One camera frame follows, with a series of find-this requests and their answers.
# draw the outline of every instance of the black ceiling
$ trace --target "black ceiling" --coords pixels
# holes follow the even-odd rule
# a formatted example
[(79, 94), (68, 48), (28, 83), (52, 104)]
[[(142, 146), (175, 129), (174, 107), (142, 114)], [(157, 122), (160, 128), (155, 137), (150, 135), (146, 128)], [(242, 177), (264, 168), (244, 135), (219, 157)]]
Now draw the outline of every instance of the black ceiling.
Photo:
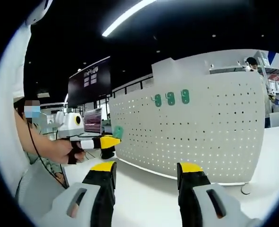
[(158, 0), (102, 37), (116, 18), (138, 2), (54, 0), (45, 17), (32, 26), (25, 94), (46, 91), (51, 97), (41, 103), (63, 102), (68, 78), (107, 56), (112, 58), (115, 88), (151, 73), (151, 64), (168, 57), (226, 49), (279, 52), (279, 5), (267, 6), (264, 1)]

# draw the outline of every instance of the black monitor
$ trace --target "black monitor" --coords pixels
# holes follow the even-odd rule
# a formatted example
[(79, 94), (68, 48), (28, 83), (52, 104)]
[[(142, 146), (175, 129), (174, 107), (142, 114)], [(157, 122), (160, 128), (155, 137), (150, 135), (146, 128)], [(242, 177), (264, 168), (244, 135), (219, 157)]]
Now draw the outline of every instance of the black monitor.
[(110, 57), (100, 60), (69, 78), (68, 107), (97, 101), (111, 94)]

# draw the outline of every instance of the white counter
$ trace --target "white counter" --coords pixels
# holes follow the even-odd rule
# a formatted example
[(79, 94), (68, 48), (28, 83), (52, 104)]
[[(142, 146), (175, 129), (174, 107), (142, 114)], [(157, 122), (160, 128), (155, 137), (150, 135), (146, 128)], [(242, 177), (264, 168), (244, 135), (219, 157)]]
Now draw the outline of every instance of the white counter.
[[(70, 185), (82, 182), (90, 168), (102, 162), (98, 151), (92, 155), (98, 158), (65, 167)], [(265, 130), (260, 159), (250, 184), (250, 195), (243, 195), (240, 186), (225, 188), (240, 201), (246, 215), (264, 219), (279, 198), (279, 127)], [(118, 161), (115, 196), (114, 227), (182, 226), (174, 179)]]

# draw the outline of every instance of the green object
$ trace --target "green object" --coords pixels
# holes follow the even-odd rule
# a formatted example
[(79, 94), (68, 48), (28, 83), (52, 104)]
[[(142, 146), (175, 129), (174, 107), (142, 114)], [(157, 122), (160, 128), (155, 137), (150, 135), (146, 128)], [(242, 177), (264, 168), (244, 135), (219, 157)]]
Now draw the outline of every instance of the green object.
[(169, 105), (175, 105), (175, 96), (174, 92), (168, 92), (166, 94), (166, 99), (168, 100)]
[(155, 95), (155, 98), (154, 98), (154, 99), (151, 97), (151, 100), (152, 100), (153, 102), (155, 102), (155, 105), (156, 105), (157, 107), (161, 107), (162, 102), (161, 102), (161, 96), (160, 96), (159, 94)]
[(181, 99), (183, 104), (188, 104), (190, 102), (190, 93), (187, 89), (181, 91)]
[(121, 126), (115, 126), (113, 137), (121, 140), (123, 134), (124, 134), (124, 129)]

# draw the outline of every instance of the perforated panel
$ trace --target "perforated panel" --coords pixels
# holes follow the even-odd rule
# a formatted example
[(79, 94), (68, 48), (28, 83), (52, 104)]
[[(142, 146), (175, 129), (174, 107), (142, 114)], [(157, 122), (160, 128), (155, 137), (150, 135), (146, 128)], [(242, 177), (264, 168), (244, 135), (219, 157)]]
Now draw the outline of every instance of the perforated panel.
[[(188, 89), (184, 104), (181, 90)], [(165, 94), (174, 92), (175, 105)], [(151, 97), (160, 94), (156, 107)], [(118, 157), (158, 173), (177, 176), (177, 162), (203, 167), (212, 182), (248, 182), (264, 133), (260, 77), (233, 72), (192, 77), (119, 96), (110, 102), (112, 127), (124, 128)]]

